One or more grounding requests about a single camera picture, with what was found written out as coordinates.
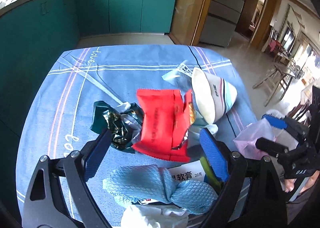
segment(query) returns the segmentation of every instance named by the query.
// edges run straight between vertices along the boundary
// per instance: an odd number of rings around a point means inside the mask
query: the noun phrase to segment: metal screw
[[[48,159],[48,156],[47,155],[43,155],[41,158],[40,158],[40,161],[41,162],[44,162]]]
[[[233,152],[231,153],[231,155],[232,155],[233,158],[239,158],[239,157],[241,156],[238,151],[233,151]]]
[[[264,160],[264,162],[270,162],[270,161],[271,161],[271,158],[270,158],[269,156],[265,155],[265,156],[263,157],[263,160]]]
[[[79,156],[80,155],[80,151],[78,151],[78,150],[75,150],[75,151],[72,151],[71,153],[70,153],[70,155],[71,155],[71,157],[77,157],[77,156]]]

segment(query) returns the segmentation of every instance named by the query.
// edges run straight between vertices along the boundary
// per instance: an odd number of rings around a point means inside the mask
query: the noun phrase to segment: table leg
[[[260,86],[264,81],[266,81],[267,79],[269,79],[272,75],[274,75],[277,72],[276,69],[273,69],[269,74],[266,75],[266,77],[264,77],[262,79],[262,81],[257,82],[255,85],[252,86],[253,89],[257,88],[258,86]]]
[[[277,81],[277,83],[276,83],[275,86],[273,87],[273,90],[272,90],[270,96],[268,97],[268,99],[267,99],[266,102],[264,103],[264,106],[265,106],[265,107],[269,104],[269,102],[270,102],[270,100],[272,99],[273,95],[276,93],[276,90],[278,89],[279,84],[280,84],[280,82],[281,82],[282,79],[283,79],[283,77],[282,77],[279,81]]]
[[[288,82],[288,84],[287,84],[287,87],[285,88],[283,94],[281,95],[280,100],[282,100],[282,98],[284,97],[284,94],[287,92],[287,90],[288,90],[288,88],[289,88],[289,86],[290,86],[290,84],[291,84],[291,82],[292,82],[292,78],[293,78],[293,77],[290,76],[290,80],[289,80],[289,82]]]

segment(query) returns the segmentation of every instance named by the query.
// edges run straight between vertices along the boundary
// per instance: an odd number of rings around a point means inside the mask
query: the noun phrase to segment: plastic wrapper
[[[241,155],[245,158],[260,160],[268,154],[256,148],[258,138],[266,138],[272,141],[276,140],[272,127],[266,119],[248,125],[233,141]]]
[[[104,128],[110,129],[111,147],[135,153],[132,144],[140,140],[144,113],[136,103],[126,102],[116,108],[112,108],[104,101],[95,102],[91,130],[100,134]]]
[[[187,62],[187,60],[183,61],[175,69],[162,76],[162,79],[185,93],[192,89],[192,71],[186,65]]]

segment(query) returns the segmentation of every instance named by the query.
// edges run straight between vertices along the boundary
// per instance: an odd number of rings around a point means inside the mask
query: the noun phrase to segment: red snack package
[[[155,158],[189,162],[187,142],[181,143],[190,126],[191,90],[185,103],[179,90],[138,89],[137,98],[145,115],[141,141],[133,148]]]

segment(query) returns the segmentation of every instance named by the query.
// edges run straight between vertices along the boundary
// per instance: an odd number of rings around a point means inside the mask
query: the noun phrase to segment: person's hand
[[[305,190],[309,189],[310,187],[312,187],[316,180],[318,179],[318,176],[320,174],[320,171],[317,170],[313,176],[310,176],[309,177],[309,180],[308,182],[306,183],[306,185],[301,189],[300,193],[303,193]],[[284,183],[285,183],[285,192],[288,193],[288,192],[291,192],[293,189],[294,189],[294,182],[296,181],[296,179],[285,179],[284,180]]]

